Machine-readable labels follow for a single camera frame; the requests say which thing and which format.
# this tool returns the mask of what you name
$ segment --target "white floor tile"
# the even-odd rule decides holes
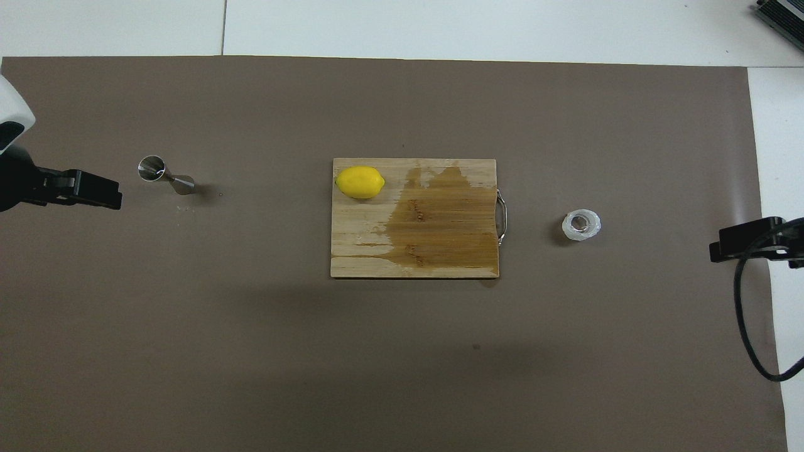
[[[214,55],[224,0],[4,0],[0,55]]]
[[[804,66],[734,0],[229,0],[224,53]]]
[[[804,68],[750,68],[749,87],[757,140],[764,216],[804,216]],[[779,368],[804,355],[804,270],[770,266],[773,326]],[[804,452],[804,374],[781,384],[790,452]]]

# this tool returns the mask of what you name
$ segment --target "stainless steel jigger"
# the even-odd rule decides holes
[[[173,176],[165,166],[165,161],[158,155],[149,155],[137,166],[140,177],[146,182],[169,182],[180,195],[189,195],[195,191],[195,181],[190,176]]]

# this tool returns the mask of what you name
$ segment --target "yellow lemon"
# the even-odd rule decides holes
[[[373,166],[350,166],[335,178],[335,185],[346,196],[369,199],[383,189],[385,179]]]

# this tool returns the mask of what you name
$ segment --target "tape roll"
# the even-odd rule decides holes
[[[574,210],[564,217],[561,229],[570,240],[586,240],[601,230],[601,218],[589,209]]]

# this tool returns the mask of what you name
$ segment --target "wet stain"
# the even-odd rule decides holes
[[[419,167],[408,171],[385,229],[375,232],[387,236],[392,249],[371,257],[411,269],[489,268],[497,273],[496,190],[472,187],[456,166],[435,174],[426,186],[421,172]]]

